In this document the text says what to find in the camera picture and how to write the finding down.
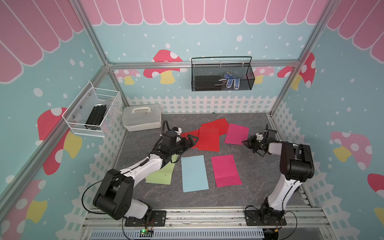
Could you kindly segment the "large green paper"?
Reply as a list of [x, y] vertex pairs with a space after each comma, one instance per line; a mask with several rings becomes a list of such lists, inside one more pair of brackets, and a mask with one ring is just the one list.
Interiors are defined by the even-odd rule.
[[172, 163], [172, 162], [167, 163], [163, 168], [146, 177], [146, 183], [170, 185], [172, 181], [174, 168], [175, 168], [175, 163]]

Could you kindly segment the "red paper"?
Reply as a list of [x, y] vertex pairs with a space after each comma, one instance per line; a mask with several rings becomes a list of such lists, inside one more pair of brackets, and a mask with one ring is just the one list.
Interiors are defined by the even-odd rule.
[[209, 123], [202, 124], [203, 128], [213, 128], [219, 130], [219, 135], [226, 135], [230, 124], [226, 119], [218, 119]]
[[199, 133], [199, 130], [195, 130], [181, 134], [183, 150], [197, 148], [199, 143]]
[[201, 127], [198, 141], [199, 151], [220, 151], [220, 135], [218, 128]]

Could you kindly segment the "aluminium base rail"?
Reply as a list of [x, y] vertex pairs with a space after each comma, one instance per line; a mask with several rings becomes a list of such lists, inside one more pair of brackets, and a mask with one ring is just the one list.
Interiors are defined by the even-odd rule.
[[[248, 226], [250, 221], [245, 207], [175, 208], [165, 209], [166, 217], [160, 227], [153, 230], [151, 240], [241, 240], [267, 239], [267, 234], [278, 231], [278, 239], [286, 240], [335, 240], [332, 226], [321, 208], [287, 206], [281, 222]], [[142, 240], [143, 225], [126, 227], [125, 220], [89, 214], [81, 228], [80, 240]]]

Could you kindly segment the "blue paper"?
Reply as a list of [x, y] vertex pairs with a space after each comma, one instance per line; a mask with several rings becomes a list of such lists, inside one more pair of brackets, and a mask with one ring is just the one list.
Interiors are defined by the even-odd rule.
[[183, 192], [209, 189], [204, 156], [182, 158]]

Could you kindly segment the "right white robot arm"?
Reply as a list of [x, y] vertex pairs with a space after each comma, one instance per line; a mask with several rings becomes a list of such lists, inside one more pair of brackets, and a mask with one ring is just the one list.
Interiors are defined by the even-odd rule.
[[261, 207], [251, 211], [251, 206], [244, 210], [248, 226], [274, 225], [284, 226], [286, 206], [293, 193], [315, 173], [314, 160], [310, 146], [279, 141], [277, 131], [269, 130], [256, 133], [242, 143], [253, 153], [280, 157], [280, 178], [273, 192], [265, 198]]

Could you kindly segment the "magenta paper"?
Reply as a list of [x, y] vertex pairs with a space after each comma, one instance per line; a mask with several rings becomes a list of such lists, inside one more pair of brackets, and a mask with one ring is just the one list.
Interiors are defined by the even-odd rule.
[[236, 124], [230, 124], [227, 131], [225, 144], [242, 145], [243, 141], [248, 139], [248, 136], [249, 128]]
[[211, 160], [218, 188], [243, 184], [233, 155], [212, 157]]

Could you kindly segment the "black mesh wall basket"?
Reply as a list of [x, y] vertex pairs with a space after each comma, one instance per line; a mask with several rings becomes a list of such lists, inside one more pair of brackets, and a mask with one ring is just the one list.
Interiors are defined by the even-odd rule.
[[255, 75], [251, 66], [252, 57], [199, 57], [191, 58], [192, 79], [196, 76], [220, 76], [224, 77], [229, 72], [241, 80], [240, 89], [234, 90], [222, 87], [220, 91], [250, 91], [255, 82]]

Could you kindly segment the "blue white item in basket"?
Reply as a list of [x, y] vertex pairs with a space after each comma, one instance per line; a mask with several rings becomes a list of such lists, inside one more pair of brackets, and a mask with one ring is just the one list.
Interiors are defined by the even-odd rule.
[[239, 78], [236, 78], [229, 72], [226, 72], [224, 74], [224, 77], [219, 80], [219, 83], [216, 84], [216, 86], [224, 86], [227, 89], [234, 89], [234, 90], [239, 90], [240, 89], [240, 82], [241, 80]]

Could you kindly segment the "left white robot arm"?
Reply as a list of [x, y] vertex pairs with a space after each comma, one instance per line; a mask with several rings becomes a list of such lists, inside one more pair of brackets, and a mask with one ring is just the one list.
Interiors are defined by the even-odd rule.
[[163, 121], [162, 133], [147, 156], [132, 166], [107, 171], [93, 199], [93, 206], [114, 220], [138, 220], [147, 227], [155, 222], [153, 208], [140, 200], [133, 199], [135, 186], [150, 174], [176, 163], [181, 156], [194, 147], [199, 137], [188, 134], [181, 136], [181, 128], [170, 128]]

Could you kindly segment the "white plastic storage box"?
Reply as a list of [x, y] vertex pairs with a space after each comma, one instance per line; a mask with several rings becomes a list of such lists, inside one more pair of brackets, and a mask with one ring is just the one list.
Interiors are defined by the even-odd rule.
[[162, 110], [158, 104], [125, 107], [122, 121], [129, 132], [158, 129], [163, 122]]

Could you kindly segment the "black box in mesh basket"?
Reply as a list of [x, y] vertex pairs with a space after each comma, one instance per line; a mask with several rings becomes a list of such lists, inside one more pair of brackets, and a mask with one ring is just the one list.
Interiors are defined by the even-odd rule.
[[220, 76], [196, 76], [193, 80], [193, 91], [220, 91], [224, 85]]

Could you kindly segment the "green lit circuit board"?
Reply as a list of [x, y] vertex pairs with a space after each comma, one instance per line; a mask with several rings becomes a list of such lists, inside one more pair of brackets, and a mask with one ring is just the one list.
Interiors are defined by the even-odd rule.
[[149, 229], [142, 229], [140, 230], [140, 238], [152, 238], [154, 236], [154, 231]]

